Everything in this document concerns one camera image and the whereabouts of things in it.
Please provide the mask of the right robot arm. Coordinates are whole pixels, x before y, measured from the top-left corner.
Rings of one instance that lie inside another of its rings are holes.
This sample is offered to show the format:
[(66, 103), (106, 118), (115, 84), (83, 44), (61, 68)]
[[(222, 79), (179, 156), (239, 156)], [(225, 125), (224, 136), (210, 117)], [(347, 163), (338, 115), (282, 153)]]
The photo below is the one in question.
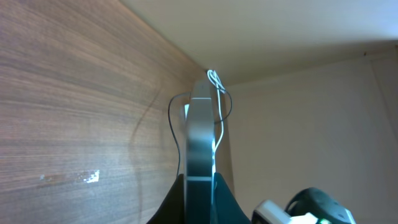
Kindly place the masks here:
[(352, 213), (324, 191), (310, 187), (297, 193), (284, 211), (291, 217), (307, 213), (316, 217), (317, 223), (356, 224)]

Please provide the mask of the blue Galaxy smartphone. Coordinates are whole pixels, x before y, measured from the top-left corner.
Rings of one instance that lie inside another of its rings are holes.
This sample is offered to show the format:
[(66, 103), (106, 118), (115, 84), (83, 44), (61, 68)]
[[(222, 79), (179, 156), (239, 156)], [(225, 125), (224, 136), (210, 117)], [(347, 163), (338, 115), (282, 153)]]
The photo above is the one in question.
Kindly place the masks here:
[(186, 117), (184, 174), (185, 223), (211, 223), (213, 218), (215, 121), (210, 84), (197, 81)]

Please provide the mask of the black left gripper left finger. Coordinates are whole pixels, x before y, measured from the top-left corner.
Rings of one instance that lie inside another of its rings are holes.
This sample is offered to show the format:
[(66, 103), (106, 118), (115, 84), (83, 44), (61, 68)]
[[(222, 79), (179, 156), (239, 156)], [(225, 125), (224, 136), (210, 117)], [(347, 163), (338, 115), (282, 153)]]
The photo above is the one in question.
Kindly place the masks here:
[(179, 174), (147, 224), (184, 224), (184, 175)]

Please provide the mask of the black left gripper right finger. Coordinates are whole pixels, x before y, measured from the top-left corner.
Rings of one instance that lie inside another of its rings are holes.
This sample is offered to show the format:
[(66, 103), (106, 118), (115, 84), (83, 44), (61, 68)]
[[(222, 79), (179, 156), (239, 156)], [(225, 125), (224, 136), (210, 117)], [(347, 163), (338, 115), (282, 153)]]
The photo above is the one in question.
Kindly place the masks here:
[(223, 176), (216, 172), (215, 178), (215, 208), (218, 224), (251, 224), (230, 191)]

